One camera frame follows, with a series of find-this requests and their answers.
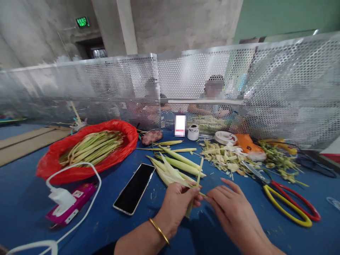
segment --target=green exit sign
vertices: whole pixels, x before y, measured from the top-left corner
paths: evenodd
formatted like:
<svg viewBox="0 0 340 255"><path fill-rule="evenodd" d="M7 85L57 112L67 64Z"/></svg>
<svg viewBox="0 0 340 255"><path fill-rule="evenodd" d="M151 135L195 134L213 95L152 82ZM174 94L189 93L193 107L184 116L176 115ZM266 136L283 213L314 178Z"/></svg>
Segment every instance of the green exit sign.
<svg viewBox="0 0 340 255"><path fill-rule="evenodd" d="M84 27L89 27L89 21L87 20L86 17L81 17L81 18L77 18L75 19L75 21L77 22L77 25L79 28L84 28Z"/></svg>

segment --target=metal partition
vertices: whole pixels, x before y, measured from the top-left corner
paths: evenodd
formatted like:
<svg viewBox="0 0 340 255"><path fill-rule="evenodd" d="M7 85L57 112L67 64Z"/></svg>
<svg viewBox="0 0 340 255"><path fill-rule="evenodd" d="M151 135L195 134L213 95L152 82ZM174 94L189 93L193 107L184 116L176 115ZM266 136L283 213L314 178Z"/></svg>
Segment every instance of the metal partition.
<svg viewBox="0 0 340 255"><path fill-rule="evenodd" d="M223 86L215 99L241 105L176 101L207 99L210 78ZM340 135L340 33L0 72L2 112L69 122L70 100L90 124L120 118L171 130L183 112L203 134L282 137L321 150Z"/></svg>
<svg viewBox="0 0 340 255"><path fill-rule="evenodd" d="M171 99L198 99L206 80L223 75L224 98L242 100L241 106L217 106L230 111L218 119L190 104L171 105L189 112L188 123L201 133L282 137L319 150L340 135L340 33L159 54L158 71L161 93ZM163 128L169 122L162 116Z"/></svg>
<svg viewBox="0 0 340 255"><path fill-rule="evenodd" d="M151 81L153 88L146 90ZM90 124L122 119L159 127L155 54L110 57L0 72L0 109L43 121L70 122L72 100ZM143 108L152 108L146 114Z"/></svg>

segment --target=charging cable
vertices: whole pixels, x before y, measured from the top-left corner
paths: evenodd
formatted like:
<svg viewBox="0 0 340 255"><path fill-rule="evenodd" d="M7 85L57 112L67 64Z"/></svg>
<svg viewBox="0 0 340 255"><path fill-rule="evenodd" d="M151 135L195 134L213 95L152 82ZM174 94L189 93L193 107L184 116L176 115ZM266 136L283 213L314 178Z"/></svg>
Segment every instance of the charging cable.
<svg viewBox="0 0 340 255"><path fill-rule="evenodd" d="M48 249L46 249L45 251L43 251L42 253L40 253L39 255L43 255L43 254L46 254L48 251L51 251L51 255L57 255L58 254L58 243L60 243L65 237L67 237L69 234L71 234L84 220L85 218L87 217L87 215L89 214L91 208L92 208L92 205L94 203L94 201L96 200L96 197L98 195L98 192L100 190L100 187L102 185L102 179L100 178L96 168L91 164L91 163L88 163L88 162L81 162L81 163L77 163L77 164L74 164L72 166L68 166L58 172L56 172L55 174L51 175L47 180L46 180L46 185L47 187L49 187L52 191L52 193L56 190L59 190L55 187L53 187L51 184L50 184L50 180L62 173L63 171L66 171L72 167L75 167L77 165L83 165L83 164L87 164L89 166L92 167L93 171L95 172L98 180L99 180L99 184L98 184L98 189L97 189L97 192L95 193L93 199L92 199L92 202L89 206L89 208L87 209L87 212L85 213L84 217L78 222L77 225L75 225L70 231L68 231L65 235L63 235L58 241L54 241L54 240L45 240L45 241L39 241L39 242L35 242L35 243L30 243L30 244L25 244L25 245L22 245L22 246L18 246L18 247L15 247L13 248L12 250L10 250L9 252L7 252L6 255L10 255L10 254L13 254L15 252L18 252L18 251L23 251L23 250L27 250L27 249L31 249L31 248L36 248L36 247L41 247L41 246L49 246Z"/></svg>

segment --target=gold bracelet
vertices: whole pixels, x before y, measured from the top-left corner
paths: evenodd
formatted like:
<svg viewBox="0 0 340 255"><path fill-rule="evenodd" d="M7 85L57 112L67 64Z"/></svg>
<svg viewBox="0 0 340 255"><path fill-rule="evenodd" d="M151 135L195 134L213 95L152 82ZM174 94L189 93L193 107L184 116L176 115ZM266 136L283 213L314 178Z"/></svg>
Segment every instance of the gold bracelet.
<svg viewBox="0 0 340 255"><path fill-rule="evenodd" d="M160 230L160 228L156 225L156 223L151 218L149 218L149 221L157 229L157 231L163 236L168 246L171 247L169 240L166 238L165 234L163 234L162 230Z"/></svg>

